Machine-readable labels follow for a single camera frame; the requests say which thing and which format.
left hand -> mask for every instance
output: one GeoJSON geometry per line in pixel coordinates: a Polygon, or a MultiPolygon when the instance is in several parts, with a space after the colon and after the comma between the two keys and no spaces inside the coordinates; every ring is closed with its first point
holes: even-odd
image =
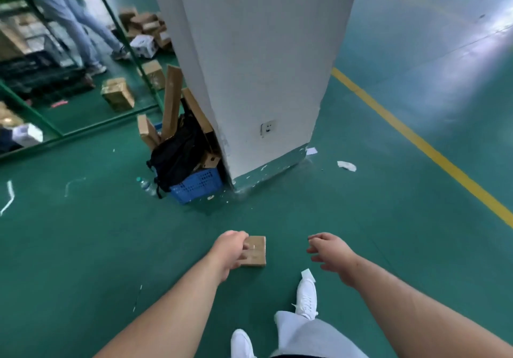
{"type": "Polygon", "coordinates": [[[224,232],[208,252],[207,256],[221,268],[221,282],[227,279],[231,269],[240,266],[238,261],[244,259],[242,251],[247,250],[247,245],[244,244],[247,237],[249,234],[245,231],[224,232]]]}

plastic water bottle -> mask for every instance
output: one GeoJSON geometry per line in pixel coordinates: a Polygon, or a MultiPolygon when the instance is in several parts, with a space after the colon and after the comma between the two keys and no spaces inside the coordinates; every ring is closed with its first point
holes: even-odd
{"type": "Polygon", "coordinates": [[[151,184],[150,181],[142,179],[140,177],[137,177],[136,180],[141,185],[141,188],[143,188],[145,192],[149,193],[150,196],[157,195],[157,188],[153,184],[151,184]]]}

green railing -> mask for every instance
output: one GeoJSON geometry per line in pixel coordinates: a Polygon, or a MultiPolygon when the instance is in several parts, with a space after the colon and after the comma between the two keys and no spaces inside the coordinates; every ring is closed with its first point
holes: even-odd
{"type": "MultiPolygon", "coordinates": [[[[144,74],[144,70],[143,70],[143,67],[141,65],[141,62],[140,62],[139,58],[137,57],[137,55],[132,50],[132,48],[130,47],[129,42],[128,42],[127,38],[125,37],[124,31],[123,31],[122,27],[120,26],[120,24],[118,23],[118,19],[117,19],[116,15],[112,11],[112,9],[110,8],[110,6],[109,6],[109,4],[107,3],[106,0],[101,0],[101,2],[103,3],[107,13],[109,14],[110,18],[112,19],[112,22],[115,25],[117,32],[120,33],[120,35],[118,36],[118,39],[125,45],[126,49],[130,52],[132,62],[135,65],[135,67],[139,70],[140,75],[141,75],[141,79],[144,82],[144,85],[147,87],[147,89],[149,91],[149,94],[153,98],[152,103],[149,104],[149,105],[146,105],[146,106],[144,106],[142,108],[138,108],[137,105],[136,105],[136,107],[134,109],[130,110],[130,111],[121,113],[119,115],[112,116],[112,117],[110,117],[108,119],[105,119],[105,120],[102,120],[102,121],[94,122],[93,124],[87,125],[85,127],[80,127],[80,128],[75,129],[75,130],[64,132],[64,131],[61,130],[61,128],[59,126],[56,125],[56,123],[54,121],[51,121],[48,118],[48,116],[42,114],[40,111],[37,110],[37,108],[33,108],[33,107],[29,106],[19,95],[17,95],[13,91],[13,89],[11,89],[5,83],[5,81],[3,80],[2,76],[0,76],[0,95],[8,97],[12,102],[14,102],[16,104],[17,107],[21,108],[22,111],[24,111],[25,114],[27,114],[27,117],[30,118],[30,121],[32,123],[34,123],[39,128],[42,128],[43,131],[45,132],[45,141],[43,143],[41,143],[39,145],[36,145],[36,146],[33,146],[33,147],[22,148],[22,149],[18,149],[16,151],[13,151],[13,152],[10,152],[10,153],[1,154],[0,155],[0,160],[3,160],[5,158],[9,158],[9,157],[13,157],[13,156],[15,156],[15,155],[17,155],[17,154],[19,154],[20,152],[23,152],[23,151],[27,151],[27,152],[35,151],[36,149],[39,149],[39,148],[42,148],[42,147],[46,147],[49,144],[53,144],[55,142],[62,141],[64,139],[80,135],[80,134],[85,133],[87,131],[90,131],[92,129],[96,129],[96,128],[105,126],[107,124],[111,124],[113,122],[117,122],[119,120],[135,116],[135,115],[137,115],[139,113],[147,112],[147,111],[154,110],[154,109],[157,109],[157,108],[160,108],[160,110],[163,111],[162,100],[159,97],[159,95],[156,92],[156,90],[153,87],[153,85],[151,84],[148,76],[146,76],[144,74]],[[49,138],[49,139],[47,139],[48,134],[52,134],[52,137],[49,138]]],[[[12,17],[14,15],[17,15],[17,14],[20,14],[20,13],[27,13],[27,12],[31,12],[31,13],[34,14],[34,16],[42,19],[41,12],[39,10],[34,11],[34,9],[30,7],[30,6],[34,6],[36,4],[37,4],[37,0],[0,0],[0,10],[1,10],[1,12],[0,12],[0,19],[8,19],[9,17],[12,17]],[[24,3],[22,3],[22,2],[25,2],[27,7],[25,7],[25,6],[21,6],[21,7],[17,6],[17,7],[12,8],[12,9],[9,9],[9,8],[4,9],[4,8],[2,8],[2,7],[5,7],[8,4],[23,5],[24,3]]],[[[50,32],[51,35],[54,35],[53,34],[53,30],[50,30],[48,27],[47,27],[47,29],[48,29],[48,31],[50,32]]]]}

white box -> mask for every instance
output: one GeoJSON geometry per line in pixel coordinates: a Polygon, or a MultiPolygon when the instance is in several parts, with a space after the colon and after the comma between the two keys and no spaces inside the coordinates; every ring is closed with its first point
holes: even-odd
{"type": "Polygon", "coordinates": [[[130,42],[130,46],[139,57],[144,58],[153,58],[158,50],[153,36],[146,34],[139,34],[130,42]]]}
{"type": "Polygon", "coordinates": [[[12,140],[23,147],[34,146],[42,142],[42,131],[32,123],[12,129],[12,140]]]}

hand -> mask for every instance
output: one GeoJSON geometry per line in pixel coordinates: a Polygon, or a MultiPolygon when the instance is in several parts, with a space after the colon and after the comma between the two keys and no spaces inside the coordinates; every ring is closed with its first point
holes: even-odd
{"type": "Polygon", "coordinates": [[[244,240],[249,237],[245,231],[227,231],[222,233],[214,242],[208,252],[208,257],[220,267],[221,282],[226,280],[231,269],[240,266],[241,259],[245,259],[242,250],[247,250],[244,240]]]}
{"type": "Polygon", "coordinates": [[[338,273],[343,283],[354,286],[353,272],[359,256],[347,243],[329,232],[310,235],[308,242],[310,247],[306,252],[317,254],[312,256],[312,261],[323,262],[321,269],[338,273]]]}

